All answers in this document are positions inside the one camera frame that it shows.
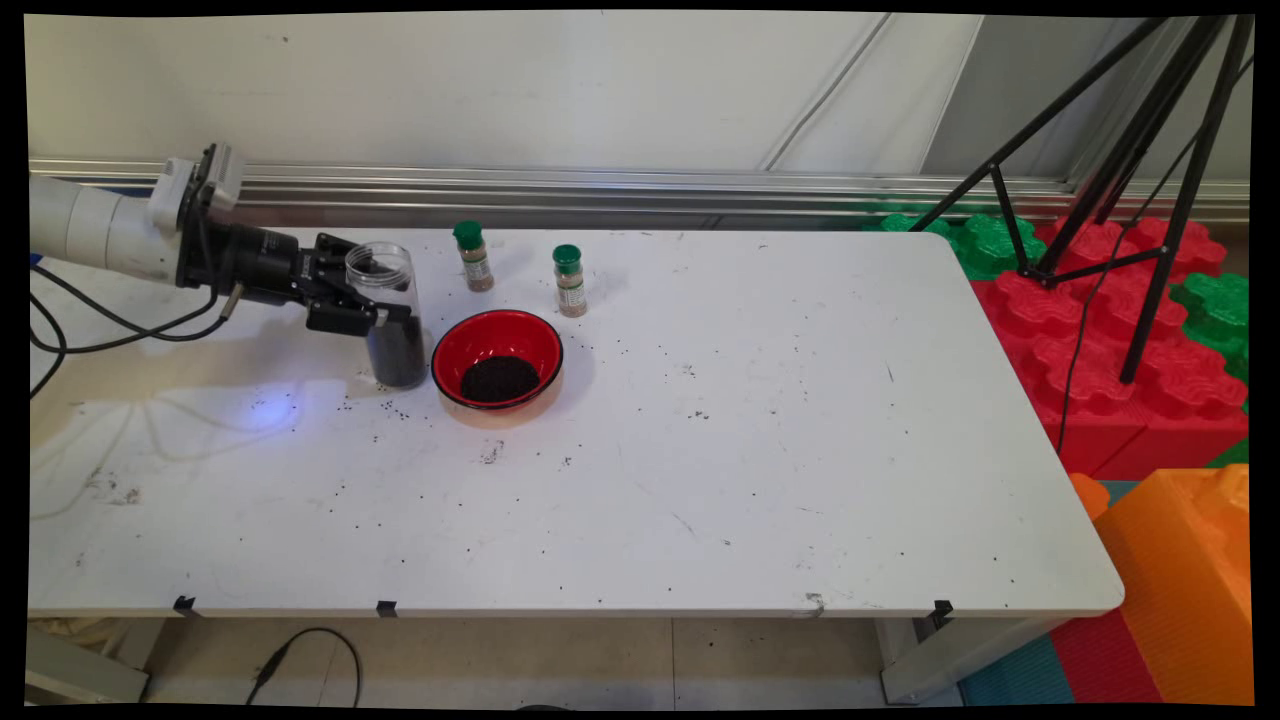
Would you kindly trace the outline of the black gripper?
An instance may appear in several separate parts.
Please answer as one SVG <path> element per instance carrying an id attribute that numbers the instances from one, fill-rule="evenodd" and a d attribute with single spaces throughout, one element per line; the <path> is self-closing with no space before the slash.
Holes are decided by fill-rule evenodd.
<path id="1" fill-rule="evenodd" d="M 413 314 L 413 295 L 394 288 L 315 290 L 314 283 L 346 283 L 347 258 L 358 243 L 320 233 L 301 249 L 294 236 L 265 228 L 224 224 L 205 217 L 182 228 L 178 286 L 211 287 L 242 301 L 280 306 L 305 304 L 307 331 L 367 337 L 376 328 Z"/>

